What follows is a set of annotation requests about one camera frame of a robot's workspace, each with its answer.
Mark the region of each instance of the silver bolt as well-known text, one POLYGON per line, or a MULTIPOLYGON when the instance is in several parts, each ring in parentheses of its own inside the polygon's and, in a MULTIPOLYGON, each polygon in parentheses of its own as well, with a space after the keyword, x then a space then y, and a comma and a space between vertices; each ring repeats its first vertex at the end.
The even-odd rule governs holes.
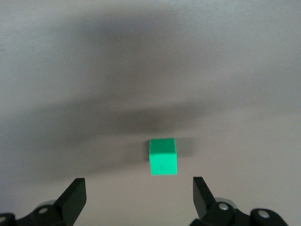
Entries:
POLYGON ((264 211, 264 210, 260 210, 258 211, 259 216, 261 216, 262 218, 269 218, 269 214, 264 211))
POLYGON ((6 217, 0 217, 0 223, 4 222, 6 220, 6 217))
POLYGON ((39 210, 39 214, 43 214, 43 213, 46 213, 48 211, 47 208, 42 208, 39 210))
POLYGON ((225 203, 219 204, 219 207, 220 207, 221 210, 228 210, 229 209, 229 207, 225 203))

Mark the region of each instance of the cube front face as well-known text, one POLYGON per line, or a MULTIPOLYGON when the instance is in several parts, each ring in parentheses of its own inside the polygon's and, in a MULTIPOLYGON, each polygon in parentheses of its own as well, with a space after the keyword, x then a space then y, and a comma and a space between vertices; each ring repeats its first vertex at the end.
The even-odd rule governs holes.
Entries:
POLYGON ((174 138, 150 140, 150 169, 152 175, 177 174, 174 138))

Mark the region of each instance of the teal block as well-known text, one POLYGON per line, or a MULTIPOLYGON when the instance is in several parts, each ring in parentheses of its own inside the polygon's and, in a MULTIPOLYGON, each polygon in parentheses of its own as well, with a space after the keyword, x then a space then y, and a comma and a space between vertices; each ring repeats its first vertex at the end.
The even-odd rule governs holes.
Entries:
POLYGON ((150 140, 150 169, 152 175, 177 174, 174 138, 150 140))

